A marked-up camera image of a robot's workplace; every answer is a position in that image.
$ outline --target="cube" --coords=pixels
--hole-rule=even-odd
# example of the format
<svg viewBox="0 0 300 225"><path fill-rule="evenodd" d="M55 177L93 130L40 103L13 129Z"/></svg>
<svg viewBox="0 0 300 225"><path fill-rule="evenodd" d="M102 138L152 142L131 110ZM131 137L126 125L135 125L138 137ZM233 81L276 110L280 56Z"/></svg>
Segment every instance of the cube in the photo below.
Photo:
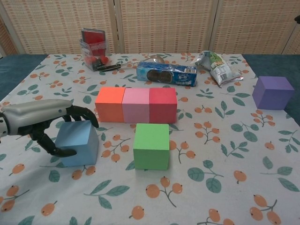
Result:
<svg viewBox="0 0 300 225"><path fill-rule="evenodd" d="M65 122L55 140L56 147L74 149L77 154L61 158L64 166L94 165L98 154L99 139L89 120Z"/></svg>
<svg viewBox="0 0 300 225"><path fill-rule="evenodd" d="M285 77L260 76L252 96L258 109L283 110L293 94Z"/></svg>
<svg viewBox="0 0 300 225"><path fill-rule="evenodd" d="M177 97L175 88L150 88L150 123L175 123Z"/></svg>
<svg viewBox="0 0 300 225"><path fill-rule="evenodd" d="M122 100L125 88L102 87L95 101L96 110L101 122L123 123Z"/></svg>
<svg viewBox="0 0 300 225"><path fill-rule="evenodd" d="M126 88L122 107L125 123L149 123L149 88Z"/></svg>
<svg viewBox="0 0 300 225"><path fill-rule="evenodd" d="M167 170L169 164L169 126L136 125L133 155L136 169Z"/></svg>

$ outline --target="robotic hand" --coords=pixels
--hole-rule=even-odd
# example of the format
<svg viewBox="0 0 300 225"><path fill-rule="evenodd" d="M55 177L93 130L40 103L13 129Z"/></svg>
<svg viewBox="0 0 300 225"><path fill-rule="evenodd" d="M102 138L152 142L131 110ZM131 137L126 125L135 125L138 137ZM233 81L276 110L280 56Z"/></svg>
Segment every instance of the robotic hand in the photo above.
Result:
<svg viewBox="0 0 300 225"><path fill-rule="evenodd" d="M94 127L99 127L97 118L92 111L88 108L74 106L68 100L49 99L4 106L0 111L0 137L30 135L32 140L37 141L51 155L73 156L76 155L75 150L57 148L44 130L49 128L51 122L59 117L63 117L65 122L70 122L71 117L75 121L80 121L81 116L85 120L90 120Z"/></svg>

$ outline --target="woven screen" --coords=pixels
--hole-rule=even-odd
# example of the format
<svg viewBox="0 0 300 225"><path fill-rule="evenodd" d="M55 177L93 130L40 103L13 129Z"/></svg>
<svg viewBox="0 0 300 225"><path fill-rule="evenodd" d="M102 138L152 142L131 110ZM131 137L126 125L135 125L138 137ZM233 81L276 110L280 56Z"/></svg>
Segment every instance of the woven screen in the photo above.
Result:
<svg viewBox="0 0 300 225"><path fill-rule="evenodd" d="M300 25L297 25L293 35L290 39L290 46L288 47L287 54L300 54Z"/></svg>
<svg viewBox="0 0 300 225"><path fill-rule="evenodd" d="M18 54L4 23L0 19L0 45L6 55Z"/></svg>
<svg viewBox="0 0 300 225"><path fill-rule="evenodd" d="M1 0L26 53L80 53L82 28L106 31L114 52L106 0Z"/></svg>
<svg viewBox="0 0 300 225"><path fill-rule="evenodd" d="M221 3L210 44L218 53L281 54L300 10L300 0L221 0Z"/></svg>
<svg viewBox="0 0 300 225"><path fill-rule="evenodd" d="M125 53L185 53L208 48L212 0L121 0Z"/></svg>

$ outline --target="oreo cookie package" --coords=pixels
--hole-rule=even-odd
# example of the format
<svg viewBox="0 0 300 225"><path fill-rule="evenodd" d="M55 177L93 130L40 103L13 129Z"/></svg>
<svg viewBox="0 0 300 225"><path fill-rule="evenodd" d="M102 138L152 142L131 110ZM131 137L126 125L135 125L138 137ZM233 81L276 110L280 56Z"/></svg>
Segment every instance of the oreo cookie package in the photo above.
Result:
<svg viewBox="0 0 300 225"><path fill-rule="evenodd" d="M136 68L137 80L171 83L194 87L196 85L196 67L140 62Z"/></svg>

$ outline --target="floral tablecloth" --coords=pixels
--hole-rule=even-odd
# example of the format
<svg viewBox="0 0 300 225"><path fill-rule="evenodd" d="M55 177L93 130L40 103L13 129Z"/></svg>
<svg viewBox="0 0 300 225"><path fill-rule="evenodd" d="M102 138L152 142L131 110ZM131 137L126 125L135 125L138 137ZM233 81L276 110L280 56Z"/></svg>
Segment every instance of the floral tablecloth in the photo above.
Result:
<svg viewBox="0 0 300 225"><path fill-rule="evenodd" d="M190 65L197 54L160 54ZM112 63L148 54L113 54ZM135 124L100 123L96 165L64 167L28 136L0 144L1 225L300 224L300 131L284 111L257 110L257 78L240 54L223 55L244 80L219 88L200 71L197 86L173 86L167 171L135 170ZM69 99L91 109L101 87L170 87L136 79L136 64L92 72L81 55L49 55L1 106ZM46 133L54 140L63 120Z"/></svg>

